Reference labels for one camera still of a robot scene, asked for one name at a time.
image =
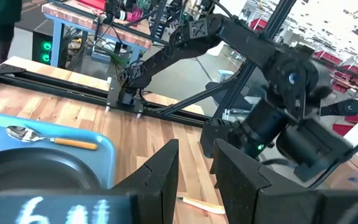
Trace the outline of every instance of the green led light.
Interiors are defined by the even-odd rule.
[[[44,42],[42,47],[45,50],[51,50],[52,49],[52,44],[50,42]]]
[[[49,62],[49,61],[50,61],[49,55],[48,55],[48,54],[42,54],[42,60],[43,60],[44,62]]]

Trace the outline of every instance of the blue tray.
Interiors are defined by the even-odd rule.
[[[31,128],[42,136],[94,142],[98,145],[98,148],[96,151],[91,151],[72,146],[63,146],[50,141],[20,142],[7,135],[6,127],[10,125]],[[0,151],[22,147],[51,148],[69,153],[82,160],[93,170],[104,189],[110,189],[113,186],[115,148],[112,142],[100,133],[0,114]]]

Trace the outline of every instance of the metal spoon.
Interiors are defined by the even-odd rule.
[[[48,139],[49,141],[52,141],[54,143],[63,144],[66,146],[81,147],[83,149],[90,150],[97,149],[97,145],[94,143],[83,142],[73,139],[40,137],[34,130],[20,126],[8,126],[6,128],[6,132],[10,137],[22,142],[36,142],[43,139]]]

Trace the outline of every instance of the person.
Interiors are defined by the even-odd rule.
[[[21,19],[22,0],[0,0],[0,64],[7,60],[14,24]]]

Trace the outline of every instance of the black plate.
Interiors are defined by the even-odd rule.
[[[70,154],[42,148],[0,152],[0,191],[77,188],[101,187],[93,171]]]

